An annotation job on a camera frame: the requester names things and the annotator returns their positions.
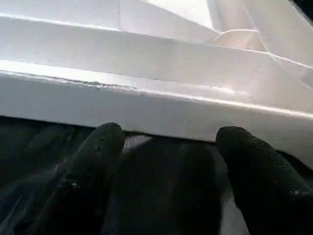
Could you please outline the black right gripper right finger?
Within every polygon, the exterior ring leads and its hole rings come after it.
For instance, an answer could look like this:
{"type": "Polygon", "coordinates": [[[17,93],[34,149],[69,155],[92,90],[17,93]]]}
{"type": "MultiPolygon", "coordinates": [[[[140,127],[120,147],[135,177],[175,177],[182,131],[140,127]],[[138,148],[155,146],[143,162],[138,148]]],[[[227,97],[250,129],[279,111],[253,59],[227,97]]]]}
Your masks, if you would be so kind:
{"type": "Polygon", "coordinates": [[[312,169],[241,127],[220,128],[215,142],[250,234],[313,233],[312,169]]]}

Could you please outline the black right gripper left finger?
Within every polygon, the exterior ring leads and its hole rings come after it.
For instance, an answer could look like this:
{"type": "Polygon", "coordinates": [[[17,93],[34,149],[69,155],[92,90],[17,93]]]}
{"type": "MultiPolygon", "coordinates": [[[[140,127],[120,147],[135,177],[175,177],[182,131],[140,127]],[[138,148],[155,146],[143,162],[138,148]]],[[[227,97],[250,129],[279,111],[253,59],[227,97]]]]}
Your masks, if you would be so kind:
{"type": "Polygon", "coordinates": [[[27,235],[98,235],[125,135],[113,122],[97,127],[75,153],[27,235]]]}

